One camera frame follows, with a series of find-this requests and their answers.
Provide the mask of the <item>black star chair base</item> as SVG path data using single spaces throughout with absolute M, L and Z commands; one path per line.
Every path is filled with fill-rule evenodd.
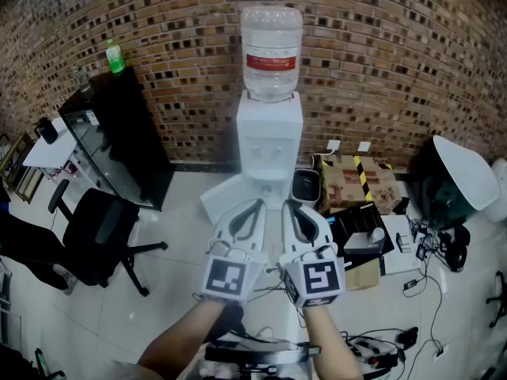
M 496 272 L 496 277 L 499 278 L 499 283 L 501 285 L 500 294 L 486 300 L 486 304 L 490 304 L 491 302 L 500 302 L 497 315 L 489 324 L 490 328 L 494 328 L 502 317 L 507 316 L 507 282 L 505 281 L 505 277 L 501 271 Z

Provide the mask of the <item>white power strip red switch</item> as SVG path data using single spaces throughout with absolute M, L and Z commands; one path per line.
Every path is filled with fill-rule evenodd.
M 341 335 L 356 357 L 363 374 L 378 371 L 389 373 L 402 367 L 399 346 L 393 340 L 385 340 L 371 334 L 355 336 L 346 331 L 341 331 Z

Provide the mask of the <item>black glass-door fridge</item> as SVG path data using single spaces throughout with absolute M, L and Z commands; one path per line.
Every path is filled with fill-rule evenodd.
M 99 74 L 59 109 L 102 190 L 146 209 L 161 210 L 173 178 L 132 67 Z

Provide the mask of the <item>cardboard box striped tape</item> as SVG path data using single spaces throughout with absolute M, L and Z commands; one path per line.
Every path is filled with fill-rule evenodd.
M 374 158 L 321 156 L 316 170 L 321 177 L 318 209 L 322 213 L 373 202 L 380 214 L 389 215 L 402 201 L 391 166 Z

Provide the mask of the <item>white flat box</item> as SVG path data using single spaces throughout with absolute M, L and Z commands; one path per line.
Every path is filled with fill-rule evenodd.
M 421 261 L 417 258 L 417 245 L 405 215 L 383 215 L 383 224 L 394 249 L 383 255 L 386 275 L 417 270 Z

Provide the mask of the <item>long black box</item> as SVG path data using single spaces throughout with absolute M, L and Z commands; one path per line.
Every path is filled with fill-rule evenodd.
M 358 206 L 352 206 L 342 211 L 331 213 L 326 217 L 330 225 L 334 242 L 338 247 L 338 255 L 341 257 L 362 257 L 362 256 L 380 256 L 394 249 L 389 238 L 381 215 L 373 202 L 364 203 Z M 385 231 L 386 241 L 383 251 L 379 255 L 348 256 L 344 252 L 344 245 L 354 233 L 371 233 L 376 227 L 381 227 Z

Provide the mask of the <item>black office chair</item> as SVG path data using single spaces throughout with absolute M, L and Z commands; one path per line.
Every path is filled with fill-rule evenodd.
M 48 204 L 48 211 L 60 211 L 68 224 L 63 246 L 70 253 L 67 268 L 87 286 L 106 288 L 118 264 L 122 264 L 139 293 L 150 294 L 134 272 L 135 255 L 151 250 L 166 250 L 164 241 L 149 245 L 129 246 L 128 239 L 139 220 L 139 206 L 131 201 L 95 188 L 88 189 L 71 211 L 63 194 L 70 181 L 59 182 Z

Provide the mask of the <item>person's left forearm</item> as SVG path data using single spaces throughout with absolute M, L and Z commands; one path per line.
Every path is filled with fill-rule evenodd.
M 199 360 L 203 345 L 238 329 L 243 315 L 243 308 L 237 304 L 201 299 L 147 346 L 135 365 L 137 378 L 185 379 Z

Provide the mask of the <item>grey device box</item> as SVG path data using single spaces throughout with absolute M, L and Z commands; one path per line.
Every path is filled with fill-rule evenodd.
M 344 245 L 348 256 L 379 255 L 386 241 L 385 234 L 376 237 L 373 232 L 354 233 Z

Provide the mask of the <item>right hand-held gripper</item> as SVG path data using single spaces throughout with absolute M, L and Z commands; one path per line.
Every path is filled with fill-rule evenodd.
M 322 215 L 294 199 L 286 200 L 282 239 L 281 278 L 296 308 L 328 305 L 345 291 L 344 261 L 337 256 L 330 225 Z M 298 250 L 305 244 L 318 248 Z

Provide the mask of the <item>black kettle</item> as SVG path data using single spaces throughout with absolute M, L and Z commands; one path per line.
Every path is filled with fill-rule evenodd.
M 40 118 L 34 128 L 34 132 L 38 138 L 42 138 L 48 145 L 54 143 L 59 133 L 47 117 Z

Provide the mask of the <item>green plastic bottle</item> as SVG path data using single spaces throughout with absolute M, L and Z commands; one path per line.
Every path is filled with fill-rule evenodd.
M 125 68 L 125 62 L 122 51 L 118 44 L 115 44 L 112 39 L 108 40 L 108 47 L 106 49 L 106 57 L 109 61 L 110 70 L 114 74 L 118 74 Z

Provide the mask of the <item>black headphones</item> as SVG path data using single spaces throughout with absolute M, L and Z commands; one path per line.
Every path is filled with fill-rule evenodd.
M 445 260 L 452 272 L 461 272 L 467 260 L 467 247 L 471 234 L 463 225 L 454 228 L 454 234 L 449 234 L 446 244 Z

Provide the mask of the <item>black power brick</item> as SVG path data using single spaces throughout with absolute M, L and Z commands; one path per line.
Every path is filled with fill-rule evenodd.
M 412 348 L 417 343 L 418 327 L 412 327 L 407 330 L 402 330 L 396 336 L 396 342 L 402 346 L 403 350 Z

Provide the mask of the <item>small clear bottle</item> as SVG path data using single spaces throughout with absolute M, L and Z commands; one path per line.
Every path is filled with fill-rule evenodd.
M 86 71 L 78 66 L 74 69 L 74 77 L 78 83 L 78 87 L 82 92 L 87 91 L 90 88 L 90 80 L 87 76 Z

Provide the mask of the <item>person's right forearm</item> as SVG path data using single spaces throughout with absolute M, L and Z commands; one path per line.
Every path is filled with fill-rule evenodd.
M 303 309 L 309 341 L 321 352 L 313 356 L 319 380 L 363 380 L 360 366 L 325 306 Z

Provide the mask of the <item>white hinged dispenser door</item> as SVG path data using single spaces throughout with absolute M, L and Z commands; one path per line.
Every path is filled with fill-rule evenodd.
M 252 185 L 241 174 L 230 177 L 200 196 L 201 203 L 213 225 L 225 212 L 253 198 Z

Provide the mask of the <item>wooden picture frames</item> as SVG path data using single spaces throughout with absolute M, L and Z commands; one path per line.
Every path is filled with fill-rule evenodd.
M 43 179 L 37 167 L 23 165 L 33 147 L 34 142 L 26 133 L 13 141 L 7 134 L 0 135 L 0 177 L 4 186 L 26 203 L 32 202 Z

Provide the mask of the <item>white trash bin black liner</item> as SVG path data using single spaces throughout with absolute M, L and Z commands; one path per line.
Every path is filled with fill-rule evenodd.
M 292 179 L 291 199 L 315 209 L 320 196 L 320 174 L 313 169 L 296 169 Z

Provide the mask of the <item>white rounded appliance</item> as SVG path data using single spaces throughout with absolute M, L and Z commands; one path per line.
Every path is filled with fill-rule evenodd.
M 497 178 L 499 196 L 485 209 L 485 214 L 491 222 L 500 222 L 507 219 L 507 160 L 499 158 L 491 169 Z

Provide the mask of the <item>white water dispenser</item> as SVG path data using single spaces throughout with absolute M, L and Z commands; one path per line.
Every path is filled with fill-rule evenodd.
M 278 102 L 257 101 L 248 90 L 242 92 L 236 118 L 241 168 L 280 168 L 291 176 L 287 180 L 253 180 L 243 176 L 252 184 L 253 193 L 262 198 L 269 210 L 280 210 L 290 196 L 292 179 L 299 153 L 303 129 L 302 107 L 299 94 Z M 288 153 L 276 156 L 278 145 L 286 145 Z M 261 154 L 254 154 L 253 145 L 263 147 Z M 263 196 L 264 185 L 272 187 L 269 196 Z

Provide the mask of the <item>black body-worn rig bar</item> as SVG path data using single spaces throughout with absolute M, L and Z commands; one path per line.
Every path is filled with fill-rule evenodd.
M 319 346 L 310 346 L 308 343 L 294 345 L 286 341 L 248 343 L 246 340 L 217 340 L 208 344 L 204 358 L 207 361 L 237 365 L 280 365 L 305 363 L 320 353 Z

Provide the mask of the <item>clear water jug red label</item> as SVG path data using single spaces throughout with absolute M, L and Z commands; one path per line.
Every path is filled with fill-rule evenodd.
M 303 17 L 294 8 L 249 6 L 241 14 L 242 74 L 257 101 L 292 96 L 299 80 Z

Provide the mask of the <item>white slotted drip tray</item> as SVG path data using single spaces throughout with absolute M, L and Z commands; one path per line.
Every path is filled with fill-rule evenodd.
M 243 169 L 242 174 L 257 181 L 285 181 L 291 176 L 286 169 L 280 168 L 249 168 Z

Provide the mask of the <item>white side table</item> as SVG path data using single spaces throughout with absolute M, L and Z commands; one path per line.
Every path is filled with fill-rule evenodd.
M 38 138 L 23 161 L 23 166 L 36 168 L 55 182 L 50 171 L 62 169 L 66 165 L 73 156 L 77 143 L 61 117 L 55 118 L 51 123 L 58 132 L 57 139 L 52 144 L 47 144 L 43 138 Z

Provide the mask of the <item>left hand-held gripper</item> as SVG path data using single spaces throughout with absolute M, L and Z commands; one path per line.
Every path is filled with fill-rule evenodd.
M 204 257 L 200 293 L 207 298 L 245 303 L 264 273 L 267 207 L 251 199 L 225 212 L 215 225 Z

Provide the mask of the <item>small plain cardboard box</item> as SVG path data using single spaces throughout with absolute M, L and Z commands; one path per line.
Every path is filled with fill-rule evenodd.
M 379 285 L 379 260 L 374 259 L 345 273 L 347 291 L 362 291 Z

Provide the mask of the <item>person's beige clothing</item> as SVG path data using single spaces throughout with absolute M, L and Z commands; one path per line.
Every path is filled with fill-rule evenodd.
M 154 370 L 134 363 L 113 361 L 109 373 L 109 380 L 165 380 Z

